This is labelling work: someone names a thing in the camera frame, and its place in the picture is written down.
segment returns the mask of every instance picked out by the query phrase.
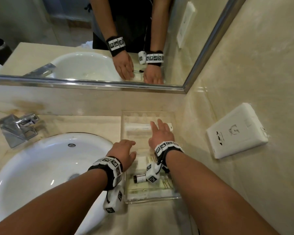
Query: marble countertop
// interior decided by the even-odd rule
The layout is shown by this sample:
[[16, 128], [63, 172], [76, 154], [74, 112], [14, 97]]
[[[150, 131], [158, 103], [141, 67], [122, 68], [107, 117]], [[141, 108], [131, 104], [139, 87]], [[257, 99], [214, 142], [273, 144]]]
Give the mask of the marble countertop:
[[[17, 152], [42, 138], [68, 132], [97, 134], [111, 141], [120, 141], [121, 117], [118, 116], [53, 116], [40, 115], [38, 135], [10, 149], [0, 130], [0, 170]], [[131, 204], [126, 212], [107, 216], [90, 234], [172, 234], [191, 235], [188, 211], [181, 200]]]
[[[108, 50], [37, 43], [20, 43], [0, 69], [0, 74], [23, 76], [47, 63], [50, 63], [61, 55], [74, 52], [94, 52], [112, 57]], [[134, 70], [139, 71], [145, 68], [144, 65], [139, 64], [138, 54], [129, 53], [129, 55], [132, 58]], [[141, 73], [134, 72], [134, 74], [135, 78], [133, 81], [143, 81]]]

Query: faucet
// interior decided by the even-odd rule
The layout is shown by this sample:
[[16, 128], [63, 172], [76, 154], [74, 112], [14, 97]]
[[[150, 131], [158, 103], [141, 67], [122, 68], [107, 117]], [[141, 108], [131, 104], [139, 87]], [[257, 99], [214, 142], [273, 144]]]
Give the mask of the faucet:
[[14, 148], [19, 144], [37, 135], [33, 126], [39, 121], [39, 117], [33, 113], [25, 115], [21, 118], [11, 114], [0, 119], [0, 129], [6, 138], [10, 148]]
[[47, 63], [46, 65], [25, 74], [23, 77], [46, 77], [53, 73], [55, 68], [56, 66], [54, 66], [52, 63]]

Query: small bottle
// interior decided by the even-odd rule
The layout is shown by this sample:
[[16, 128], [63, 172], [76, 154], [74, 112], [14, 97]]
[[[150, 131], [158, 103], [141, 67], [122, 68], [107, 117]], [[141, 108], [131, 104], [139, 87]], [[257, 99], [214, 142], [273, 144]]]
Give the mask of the small bottle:
[[134, 183], [142, 183], [146, 181], [146, 174], [139, 174], [133, 176]]

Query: hand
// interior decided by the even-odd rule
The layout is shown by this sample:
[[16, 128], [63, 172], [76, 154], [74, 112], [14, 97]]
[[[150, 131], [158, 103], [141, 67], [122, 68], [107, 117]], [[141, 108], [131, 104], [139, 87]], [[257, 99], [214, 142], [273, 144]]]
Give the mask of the hand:
[[115, 69], [123, 80], [134, 78], [134, 65], [131, 57], [125, 50], [112, 57], [112, 60]]
[[122, 139], [120, 142], [113, 144], [106, 157], [114, 156], [119, 159], [123, 166], [123, 172], [125, 172], [136, 158], [136, 152], [131, 152], [131, 154], [129, 153], [129, 150], [135, 144], [135, 141]]
[[161, 67], [148, 64], [144, 71], [144, 83], [163, 84]]
[[168, 124], [163, 123], [161, 119], [158, 119], [158, 127], [156, 124], [151, 121], [150, 122], [152, 137], [149, 139], [148, 143], [151, 149], [155, 149], [157, 145], [164, 141], [174, 141], [174, 135], [170, 132], [170, 128]]

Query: sink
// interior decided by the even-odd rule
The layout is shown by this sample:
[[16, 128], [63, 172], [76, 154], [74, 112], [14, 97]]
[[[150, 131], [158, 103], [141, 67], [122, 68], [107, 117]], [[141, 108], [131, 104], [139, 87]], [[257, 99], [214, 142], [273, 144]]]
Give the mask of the sink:
[[[20, 151], [0, 171], [0, 221], [47, 190], [86, 172], [111, 147], [111, 142], [94, 134], [66, 133], [42, 139]], [[104, 191], [76, 235], [102, 221], [105, 197]]]
[[48, 77], [57, 79], [122, 81], [112, 58], [93, 52], [62, 55], [51, 62], [57, 68]]

